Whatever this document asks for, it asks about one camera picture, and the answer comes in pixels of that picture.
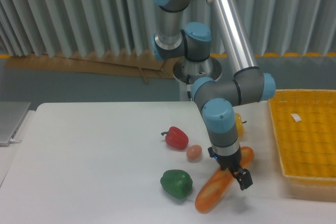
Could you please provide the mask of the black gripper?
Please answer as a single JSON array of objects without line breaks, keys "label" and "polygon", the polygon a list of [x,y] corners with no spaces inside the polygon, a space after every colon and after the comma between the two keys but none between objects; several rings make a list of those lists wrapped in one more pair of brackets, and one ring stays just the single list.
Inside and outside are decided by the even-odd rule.
[{"label": "black gripper", "polygon": [[209,156],[218,162],[221,170],[228,169],[232,173],[232,176],[238,181],[241,190],[245,190],[253,184],[250,171],[242,168],[240,165],[240,161],[242,160],[241,148],[228,156],[216,154],[212,147],[208,148],[208,152]]}]

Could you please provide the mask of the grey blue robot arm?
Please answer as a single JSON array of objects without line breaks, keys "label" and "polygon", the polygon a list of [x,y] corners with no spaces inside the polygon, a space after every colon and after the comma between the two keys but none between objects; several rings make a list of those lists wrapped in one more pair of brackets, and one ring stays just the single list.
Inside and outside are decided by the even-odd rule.
[{"label": "grey blue robot arm", "polygon": [[210,28],[200,22],[182,25],[183,12],[192,1],[196,0],[154,0],[159,21],[152,37],[153,52],[160,60],[178,59],[173,74],[181,95],[194,101],[200,111],[211,142],[210,157],[244,190],[253,180],[240,163],[234,107],[271,99],[275,81],[257,65],[236,0],[204,0],[215,17],[233,75],[223,80],[221,64],[211,57]]}]

